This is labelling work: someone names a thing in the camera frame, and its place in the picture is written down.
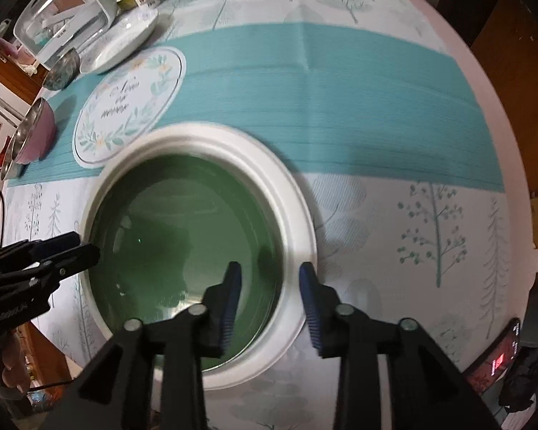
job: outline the white plate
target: white plate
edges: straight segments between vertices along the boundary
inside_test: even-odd
[[[150,36],[158,21],[157,9],[136,8],[80,53],[82,74],[101,74],[129,57]]]
[[[172,153],[199,156],[243,173],[253,183],[253,194],[268,203],[279,226],[283,243],[283,286],[271,319],[244,352],[226,364],[204,372],[205,389],[229,388],[255,378],[271,367],[299,334],[305,321],[299,292],[299,267],[305,261],[317,266],[313,222],[293,175],[267,147],[227,126],[181,123],[139,138],[106,165],[83,213],[80,233],[84,241],[89,238],[93,219],[110,188],[140,163]],[[93,319],[109,339],[112,334],[96,307],[88,274],[84,272],[80,276]],[[161,370],[155,370],[154,377],[155,386],[161,386]]]

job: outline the black cable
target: black cable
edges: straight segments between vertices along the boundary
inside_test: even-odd
[[[0,200],[2,202],[2,227],[0,228],[0,249],[4,242],[4,221],[6,221],[6,202],[4,202],[4,195],[0,190]]]
[[[69,385],[73,382],[73,379],[70,381],[59,381],[58,383],[50,383],[49,385],[42,385],[42,386],[35,386],[34,388],[30,388],[26,394],[31,393],[33,391],[40,391],[46,388],[52,388],[53,386],[62,386],[62,385]]]

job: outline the pink table edge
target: pink table edge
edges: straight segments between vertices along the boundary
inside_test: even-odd
[[[471,86],[482,108],[496,149],[510,222],[511,274],[506,317],[524,318],[528,292],[538,271],[538,250],[532,238],[532,214],[528,183],[516,138],[492,83],[470,48],[448,22],[425,0],[411,0],[429,20]]]

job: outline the white utensil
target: white utensil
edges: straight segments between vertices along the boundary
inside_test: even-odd
[[[80,72],[101,74],[124,61],[150,36],[158,14],[157,9],[147,8],[126,13],[80,54]]]

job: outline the wooden floor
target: wooden floor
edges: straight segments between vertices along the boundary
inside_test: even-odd
[[[508,114],[528,188],[538,193],[538,24],[519,0],[498,0],[472,51]]]

